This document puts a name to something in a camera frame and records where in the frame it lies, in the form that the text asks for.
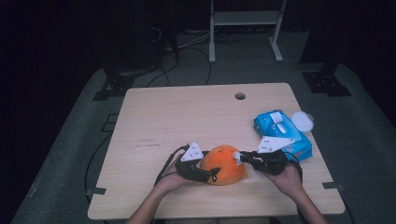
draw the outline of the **wooden table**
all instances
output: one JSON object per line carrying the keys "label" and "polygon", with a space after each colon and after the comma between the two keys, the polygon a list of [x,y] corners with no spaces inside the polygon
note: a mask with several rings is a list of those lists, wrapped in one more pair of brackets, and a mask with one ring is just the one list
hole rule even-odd
{"label": "wooden table", "polygon": [[[246,99],[237,100],[242,92]],[[256,150],[252,128],[260,113],[300,111],[286,83],[131,89],[118,122],[88,211],[91,219],[129,217],[153,187],[157,174],[178,147],[196,141],[202,150],[227,144]],[[302,161],[304,187],[323,214],[345,210],[312,133],[313,158]],[[156,218],[267,217],[295,215],[296,205],[247,164],[248,177],[229,186],[193,182],[167,195]]]}

